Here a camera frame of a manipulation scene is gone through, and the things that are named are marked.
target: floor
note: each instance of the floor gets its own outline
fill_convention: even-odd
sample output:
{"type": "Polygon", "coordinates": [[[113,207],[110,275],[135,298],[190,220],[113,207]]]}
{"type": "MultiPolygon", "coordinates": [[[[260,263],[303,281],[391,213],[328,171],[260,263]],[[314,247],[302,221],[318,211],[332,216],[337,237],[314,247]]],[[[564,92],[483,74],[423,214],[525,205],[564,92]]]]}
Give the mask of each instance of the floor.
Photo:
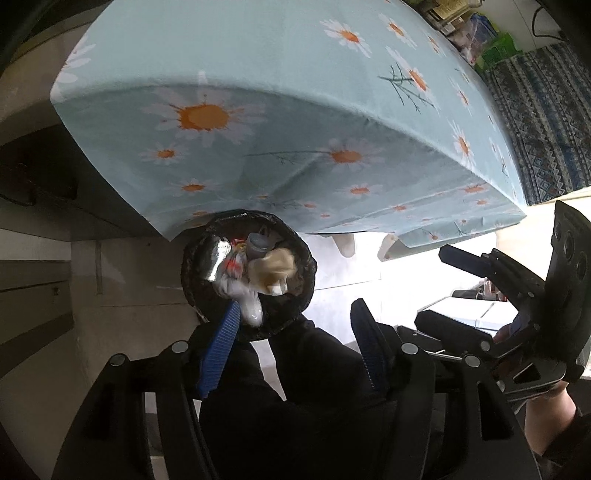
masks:
{"type": "MultiPolygon", "coordinates": [[[[557,40],[536,38],[531,31],[531,19],[540,4],[536,0],[486,0],[477,10],[485,14],[499,30],[509,32],[515,46],[524,51],[544,47],[557,40]]],[[[535,32],[557,35],[559,27],[546,11],[541,11],[535,21],[535,32]]]]}
{"type": "MultiPolygon", "coordinates": [[[[365,299],[376,320],[412,326],[417,310],[478,282],[442,264],[437,251],[381,263],[376,253],[384,234],[355,236],[356,254],[344,258],[331,238],[302,235],[318,262],[316,290],[305,314],[343,343],[354,340],[349,309],[357,298],[365,299]]],[[[189,337],[197,320],[180,287],[186,242],[121,238],[72,243],[72,304],[90,382],[115,353],[131,359],[153,356],[189,337]]],[[[496,235],[458,246],[476,254],[490,252],[496,235]]],[[[268,342],[255,342],[255,348],[269,381],[280,389],[268,342]]]]}

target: table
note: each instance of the table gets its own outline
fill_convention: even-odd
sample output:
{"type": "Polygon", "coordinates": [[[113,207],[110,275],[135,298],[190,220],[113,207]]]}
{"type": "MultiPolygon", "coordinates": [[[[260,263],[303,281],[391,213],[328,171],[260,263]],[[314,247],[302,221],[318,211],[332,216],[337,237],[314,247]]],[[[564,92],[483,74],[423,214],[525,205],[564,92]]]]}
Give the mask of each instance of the table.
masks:
{"type": "Polygon", "coordinates": [[[408,247],[525,216],[486,87],[398,0],[115,0],[51,100],[168,239],[235,208],[408,247]]]}

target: black pants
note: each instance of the black pants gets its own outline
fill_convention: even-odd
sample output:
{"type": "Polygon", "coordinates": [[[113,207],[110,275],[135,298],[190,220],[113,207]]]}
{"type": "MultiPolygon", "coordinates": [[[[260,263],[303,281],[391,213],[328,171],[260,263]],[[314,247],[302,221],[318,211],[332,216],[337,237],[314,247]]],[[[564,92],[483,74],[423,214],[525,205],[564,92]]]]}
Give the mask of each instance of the black pants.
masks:
{"type": "Polygon", "coordinates": [[[300,316],[269,340],[287,401],[236,342],[200,423],[222,480],[369,479],[393,406],[361,356],[300,316]]]}

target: blue patterned rug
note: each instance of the blue patterned rug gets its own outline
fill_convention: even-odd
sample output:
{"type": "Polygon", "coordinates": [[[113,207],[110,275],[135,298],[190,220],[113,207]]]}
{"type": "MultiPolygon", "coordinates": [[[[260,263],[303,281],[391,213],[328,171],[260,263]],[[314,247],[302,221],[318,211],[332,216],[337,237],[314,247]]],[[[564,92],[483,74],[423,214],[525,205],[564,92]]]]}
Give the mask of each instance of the blue patterned rug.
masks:
{"type": "Polygon", "coordinates": [[[591,186],[591,76],[567,44],[485,72],[529,205],[591,186]]]}

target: orange flower center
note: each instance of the orange flower center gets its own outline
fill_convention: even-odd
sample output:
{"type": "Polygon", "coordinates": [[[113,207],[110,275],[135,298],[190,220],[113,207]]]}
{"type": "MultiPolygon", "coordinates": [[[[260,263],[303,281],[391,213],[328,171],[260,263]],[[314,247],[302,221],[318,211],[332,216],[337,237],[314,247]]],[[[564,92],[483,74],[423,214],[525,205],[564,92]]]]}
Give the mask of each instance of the orange flower center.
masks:
{"type": "Polygon", "coordinates": [[[200,185],[198,183],[190,183],[189,185],[185,185],[183,190],[185,192],[200,192],[205,188],[205,185],[200,185]]]}
{"type": "Polygon", "coordinates": [[[364,195],[369,193],[369,188],[367,187],[355,187],[350,190],[353,195],[364,195]]]}
{"type": "Polygon", "coordinates": [[[408,74],[412,77],[412,79],[414,80],[414,83],[417,84],[417,86],[423,91],[426,92],[427,91],[427,84],[425,83],[425,80],[423,80],[423,77],[421,77],[421,75],[419,74],[419,72],[417,72],[416,70],[409,70],[408,74]]]}
{"type": "Polygon", "coordinates": [[[226,128],[230,121],[230,113],[219,105],[201,103],[200,105],[177,108],[178,121],[183,130],[211,131],[226,128]]]}
{"type": "Polygon", "coordinates": [[[473,185],[471,187],[465,188],[464,192],[466,193],[477,193],[484,191],[484,188],[480,185],[473,185]]]}
{"type": "Polygon", "coordinates": [[[174,157],[174,150],[166,148],[164,150],[158,150],[158,158],[173,158],[174,157]]]}
{"type": "Polygon", "coordinates": [[[337,163],[355,163],[362,158],[362,155],[354,150],[340,150],[338,152],[332,152],[330,156],[337,163]]]}
{"type": "Polygon", "coordinates": [[[354,43],[359,43],[359,37],[355,35],[353,32],[350,32],[349,30],[341,30],[339,33],[345,40],[352,41],[354,43]]]}
{"type": "Polygon", "coordinates": [[[464,139],[464,137],[458,137],[457,140],[460,143],[460,148],[464,152],[464,155],[469,155],[470,154],[470,147],[468,147],[468,144],[466,143],[466,140],[464,139]]]}
{"type": "Polygon", "coordinates": [[[394,22],[390,22],[390,28],[392,30],[394,30],[401,37],[405,37],[406,36],[406,35],[404,35],[404,32],[402,31],[402,29],[399,26],[397,26],[397,24],[395,24],[394,22]]]}

